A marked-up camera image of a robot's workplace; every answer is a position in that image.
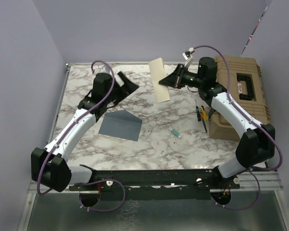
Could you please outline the grey-blue envelope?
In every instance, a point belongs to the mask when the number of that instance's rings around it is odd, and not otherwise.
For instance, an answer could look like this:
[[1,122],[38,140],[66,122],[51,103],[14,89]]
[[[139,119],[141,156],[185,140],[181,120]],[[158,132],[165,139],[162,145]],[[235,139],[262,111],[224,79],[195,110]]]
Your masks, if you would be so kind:
[[142,120],[126,110],[106,113],[99,134],[138,141]]

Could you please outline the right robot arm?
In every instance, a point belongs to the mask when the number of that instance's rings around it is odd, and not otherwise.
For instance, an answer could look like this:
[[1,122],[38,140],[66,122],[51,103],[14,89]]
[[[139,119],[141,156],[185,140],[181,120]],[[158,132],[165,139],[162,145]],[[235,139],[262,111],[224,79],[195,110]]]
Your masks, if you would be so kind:
[[211,182],[216,188],[223,188],[232,177],[246,169],[270,159],[275,154],[275,128],[263,124],[241,107],[230,94],[230,87],[217,82],[218,63],[210,57],[199,60],[197,73],[192,73],[183,64],[161,79],[162,86],[181,89],[195,87],[203,101],[219,112],[240,137],[235,157],[213,170]]

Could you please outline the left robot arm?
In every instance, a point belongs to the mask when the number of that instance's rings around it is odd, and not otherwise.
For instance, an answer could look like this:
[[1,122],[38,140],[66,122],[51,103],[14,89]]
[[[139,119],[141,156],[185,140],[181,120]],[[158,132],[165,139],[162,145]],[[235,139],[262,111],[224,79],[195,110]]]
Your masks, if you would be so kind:
[[66,127],[44,148],[35,148],[31,153],[32,180],[57,192],[68,185],[81,184],[91,190],[96,186],[97,178],[92,175],[94,169],[85,165],[68,166],[68,159],[83,135],[107,111],[108,105],[114,106],[134,93],[139,86],[127,79],[122,73],[120,86],[108,73],[98,73],[92,89],[79,102],[77,110]]

